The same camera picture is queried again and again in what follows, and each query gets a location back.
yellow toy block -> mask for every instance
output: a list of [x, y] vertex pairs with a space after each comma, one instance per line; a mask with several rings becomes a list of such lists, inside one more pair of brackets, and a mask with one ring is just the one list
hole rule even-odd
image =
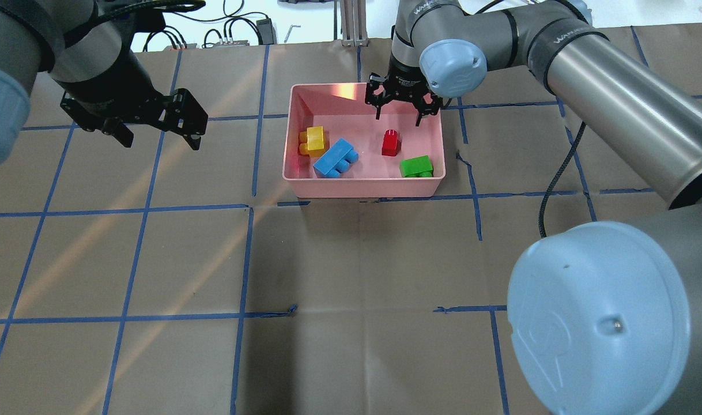
[[299, 152], [303, 156], [321, 157], [328, 151], [328, 141], [322, 126], [309, 127], [300, 133]]

blue tape line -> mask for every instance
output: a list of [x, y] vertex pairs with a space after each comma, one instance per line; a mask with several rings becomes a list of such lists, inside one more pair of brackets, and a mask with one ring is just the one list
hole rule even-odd
[[635, 32], [635, 27], [630, 26], [630, 31], [633, 32], [633, 42], [635, 42], [635, 47], [638, 49], [638, 55], [640, 56], [641, 62], [643, 62], [644, 65], [646, 65], [650, 68], [651, 66], [648, 65], [648, 61], [646, 60], [646, 55], [643, 53], [643, 47], [641, 47], [641, 45], [640, 45], [640, 39], [638, 39], [638, 33]]
[[309, 204], [309, 200], [298, 200], [296, 202], [277, 202], [277, 207], [282, 208], [285, 206], [307, 206]]
[[[562, 114], [565, 113], [564, 110], [564, 102], [560, 99], [558, 101], [558, 107], [559, 110], [561, 111]], [[564, 118], [564, 128], [567, 130], [567, 139], [569, 139], [569, 144], [574, 145], [574, 137], [572, 136], [572, 130], [569, 129], [569, 127], [565, 122]], [[577, 166], [577, 170], [579, 171], [579, 179], [582, 183], [582, 187], [584, 188], [584, 197], [586, 197], [586, 205], [589, 209], [589, 217], [591, 218], [592, 221], [597, 221], [597, 214], [594, 212], [594, 204], [591, 201], [591, 194], [589, 194], [589, 186], [586, 184], [586, 177], [584, 176], [584, 169], [582, 168], [581, 165], [581, 160], [579, 158], [579, 150], [576, 150], [574, 152], [574, 163]]]
[[[552, 191], [551, 196], [574, 196], [577, 194], [577, 191]], [[543, 197], [546, 194], [546, 192], [522, 192], [522, 193], [488, 193], [488, 194], [480, 194], [478, 197], [480, 199], [487, 199], [490, 197], [515, 197], [515, 196], [524, 196], [524, 197]]]
[[645, 189], [604, 189], [599, 191], [599, 194], [633, 194], [633, 193], [654, 193], [654, 189], [646, 187]]
[[456, 159], [460, 160], [469, 169], [469, 184], [471, 185], [471, 199], [474, 202], [474, 218], [477, 221], [477, 237], [482, 241], [482, 216], [480, 215], [480, 196], [477, 193], [477, 184], [474, 183], [474, 174], [471, 170], [471, 163], [461, 157], [461, 153], [456, 151]]
[[459, 98], [459, 105], [451, 105], [447, 110], [476, 110], [477, 108], [498, 108], [502, 106], [544, 106], [544, 105], [557, 105], [556, 101], [536, 101], [529, 103], [488, 103], [488, 104], [468, 104], [463, 105], [461, 103], [461, 98]]
[[248, 266], [251, 263], [251, 242], [254, 238], [254, 210], [248, 210], [248, 231], [246, 231], [246, 249], [243, 253], [243, 286], [241, 286], [241, 305], [239, 308], [238, 329], [236, 331], [236, 349], [233, 355], [233, 384], [231, 387], [231, 415], [236, 415], [238, 399], [238, 375], [241, 363], [241, 346], [243, 344], [243, 323], [246, 319], [246, 295], [248, 293]]
[[42, 130], [68, 130], [72, 128], [71, 124], [68, 126], [39, 126], [39, 127], [24, 127], [21, 131], [42, 131]]
[[356, 47], [356, 82], [361, 82], [361, 47]]
[[41, 212], [0, 213], [0, 218], [35, 218], [42, 215]]
[[208, 121], [244, 121], [258, 120], [258, 115], [235, 115], [235, 116], [211, 116]]
[[458, 305], [457, 307], [438, 307], [433, 312], [448, 314], [450, 312], [496, 312], [507, 311], [507, 305]]
[[374, 203], [386, 203], [386, 202], [418, 202], [424, 200], [462, 200], [471, 199], [470, 194], [442, 194], [431, 197], [380, 197], [374, 200]]
[[129, 315], [126, 321], [183, 321], [183, 320], [232, 320], [240, 317], [237, 312], [220, 312], [208, 314], [174, 314], [174, 315]]
[[13, 315], [16, 313], [16, 307], [19, 300], [21, 300], [22, 290], [24, 290], [24, 284], [26, 284], [26, 278], [31, 268], [31, 262], [33, 260], [33, 254], [36, 251], [36, 245], [38, 244], [38, 239], [41, 236], [41, 229], [43, 229], [43, 221], [46, 218], [46, 212], [48, 212], [48, 207], [51, 205], [51, 199], [54, 197], [54, 190], [56, 190], [56, 184], [59, 182], [59, 175], [62, 173], [62, 167], [64, 166], [64, 158], [67, 155], [67, 150], [69, 150], [69, 143], [72, 141], [72, 134], [74, 134], [74, 123], [69, 126], [69, 134], [67, 134], [67, 140], [64, 142], [64, 149], [62, 150], [62, 155], [59, 158], [59, 164], [56, 166], [56, 172], [54, 173], [54, 178], [51, 181], [51, 187], [48, 189], [48, 196], [46, 197], [46, 202], [43, 205], [42, 215], [38, 221], [38, 226], [36, 228], [36, 233], [34, 234], [33, 241], [31, 242], [31, 249], [29, 249], [28, 257], [26, 258], [26, 265], [21, 273], [21, 281], [18, 282], [18, 287], [16, 289], [16, 295], [13, 297], [12, 305], [10, 306], [10, 311], [8, 312], [8, 319], [5, 323], [5, 328], [3, 329], [3, 334], [0, 336], [0, 356], [3, 353], [3, 347], [5, 346], [5, 341], [8, 338], [8, 331], [10, 330], [10, 324], [13, 320]]
[[103, 209], [103, 210], [73, 210], [61, 212], [48, 212], [46, 216], [90, 216], [90, 215], [119, 215], [122, 213], [143, 213], [144, 210], [137, 207], [133, 209]]
[[256, 126], [256, 147], [254, 148], [254, 178], [251, 181], [251, 196], [256, 196], [256, 182], [259, 179], [259, 152], [261, 152], [261, 131], [264, 126], [264, 98], [266, 97], [266, 73], [269, 69], [269, 45], [264, 50], [264, 68], [261, 74], [261, 94], [259, 95], [259, 123]]
[[507, 403], [507, 387], [504, 384], [504, 368], [502, 367], [502, 352], [499, 347], [499, 333], [497, 330], [497, 318], [494, 310], [490, 310], [490, 322], [492, 324], [492, 340], [494, 342], [494, 357], [497, 361], [497, 376], [499, 378], [499, 393], [502, 397], [502, 410], [504, 415], [509, 415], [509, 404]]
[[[457, 97], [456, 100], [459, 102], [459, 106], [462, 106], [461, 97]], [[466, 131], [466, 118], [464, 117], [463, 108], [459, 108], [459, 122], [461, 123], [461, 136], [464, 144], [469, 144], [469, 134]]]
[[297, 304], [290, 305], [286, 312], [248, 312], [246, 318], [277, 318], [294, 315], [297, 311]]
[[149, 207], [150, 212], [182, 212], [184, 210], [225, 210], [225, 209], [243, 209], [248, 208], [248, 205], [243, 203], [233, 203], [230, 205], [194, 205], [194, 206], [164, 206], [164, 207]]
[[[179, 74], [179, 67], [182, 64], [182, 50], [177, 53], [177, 64], [174, 68], [174, 75], [172, 76], [172, 91], [175, 89], [177, 84], [177, 76]], [[125, 330], [126, 318], [128, 316], [128, 307], [130, 305], [130, 296], [133, 291], [133, 281], [135, 280], [135, 271], [138, 268], [138, 260], [141, 256], [141, 245], [144, 241], [144, 233], [146, 231], [146, 221], [149, 218], [149, 208], [151, 206], [151, 197], [154, 193], [154, 184], [156, 184], [156, 172], [159, 168], [159, 158], [161, 158], [161, 150], [164, 147], [164, 132], [162, 131], [159, 135], [159, 143], [156, 146], [156, 155], [154, 156], [154, 165], [151, 169], [151, 180], [149, 181], [149, 191], [146, 193], [146, 202], [144, 204], [143, 217], [141, 218], [141, 227], [138, 231], [138, 240], [135, 243], [135, 252], [133, 253], [133, 262], [130, 268], [130, 275], [128, 277], [128, 286], [125, 292], [125, 299], [123, 300], [123, 309], [121, 312], [120, 324], [118, 325], [118, 335], [116, 337], [116, 346], [113, 351], [113, 360], [111, 362], [111, 373], [108, 375], [108, 387], [105, 390], [105, 397], [103, 402], [103, 415], [108, 415], [108, 409], [111, 404], [111, 396], [113, 394], [113, 382], [116, 376], [116, 368], [118, 367], [118, 359], [120, 357], [120, 349], [123, 342], [123, 331]]]
[[182, 50], [177, 52], [177, 64], [174, 66], [174, 74], [172, 75], [172, 87], [171, 91], [174, 91], [177, 86], [177, 76], [179, 76], [179, 66], [182, 65]]
[[118, 316], [103, 317], [51, 317], [51, 318], [14, 318], [13, 324], [54, 324], [54, 323], [117, 323]]

power adapter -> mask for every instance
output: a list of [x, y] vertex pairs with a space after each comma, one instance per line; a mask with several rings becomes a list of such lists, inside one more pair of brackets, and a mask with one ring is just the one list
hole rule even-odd
[[261, 35], [261, 44], [277, 44], [277, 32], [270, 18], [263, 18], [256, 22], [256, 27]]

toy building block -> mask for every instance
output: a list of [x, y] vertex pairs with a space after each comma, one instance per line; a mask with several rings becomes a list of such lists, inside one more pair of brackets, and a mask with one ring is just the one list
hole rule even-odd
[[317, 176], [337, 179], [358, 161], [358, 153], [345, 139], [338, 139], [313, 165]]
[[382, 142], [382, 155], [395, 157], [399, 152], [399, 135], [395, 130], [387, 130], [384, 132], [384, 141]]
[[415, 157], [399, 162], [403, 177], [433, 177], [433, 164], [428, 156]]
[[309, 127], [301, 132], [299, 142], [299, 152], [303, 156], [321, 157], [328, 150], [322, 126]]

green toy block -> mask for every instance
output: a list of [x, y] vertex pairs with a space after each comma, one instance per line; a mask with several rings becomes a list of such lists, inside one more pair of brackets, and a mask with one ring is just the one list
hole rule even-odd
[[399, 162], [403, 177], [433, 177], [433, 164], [428, 156], [415, 157]]

